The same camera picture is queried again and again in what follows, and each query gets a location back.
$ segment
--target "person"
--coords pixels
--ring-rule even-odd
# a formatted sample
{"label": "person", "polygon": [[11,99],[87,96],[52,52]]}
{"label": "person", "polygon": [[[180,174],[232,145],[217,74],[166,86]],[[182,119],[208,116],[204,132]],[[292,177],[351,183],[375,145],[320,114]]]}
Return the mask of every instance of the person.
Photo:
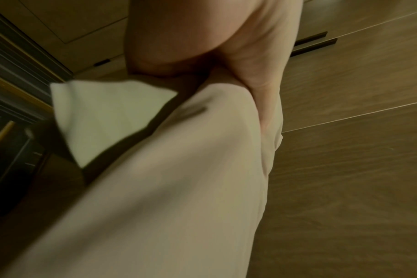
{"label": "person", "polygon": [[244,278],[301,10],[300,0],[132,1],[130,80],[53,84],[55,121],[83,169],[153,132],[1,277]]}

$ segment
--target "hand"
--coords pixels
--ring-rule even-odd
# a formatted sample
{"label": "hand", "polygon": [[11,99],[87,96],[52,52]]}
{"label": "hand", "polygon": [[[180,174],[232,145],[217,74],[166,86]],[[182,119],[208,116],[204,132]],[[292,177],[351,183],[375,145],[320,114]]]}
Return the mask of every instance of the hand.
{"label": "hand", "polygon": [[130,73],[174,76],[223,63],[250,89],[264,130],[301,10],[302,0],[132,0],[126,65]]}

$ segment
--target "skin crease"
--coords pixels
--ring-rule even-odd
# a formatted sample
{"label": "skin crease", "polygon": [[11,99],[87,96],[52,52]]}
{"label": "skin crease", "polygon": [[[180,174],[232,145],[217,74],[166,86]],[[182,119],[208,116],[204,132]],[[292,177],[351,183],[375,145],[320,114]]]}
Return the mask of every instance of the skin crease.
{"label": "skin crease", "polygon": [[265,130],[301,6],[302,0],[132,0],[125,37],[128,71],[176,76],[222,63],[250,89]]}

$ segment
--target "skin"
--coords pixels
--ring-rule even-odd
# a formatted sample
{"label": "skin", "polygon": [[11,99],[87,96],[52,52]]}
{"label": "skin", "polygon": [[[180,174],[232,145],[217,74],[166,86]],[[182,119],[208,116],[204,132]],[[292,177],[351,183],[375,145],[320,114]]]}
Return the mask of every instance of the skin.
{"label": "skin", "polygon": [[177,76],[223,64],[270,122],[298,30],[301,0],[132,0],[125,37],[132,74]]}

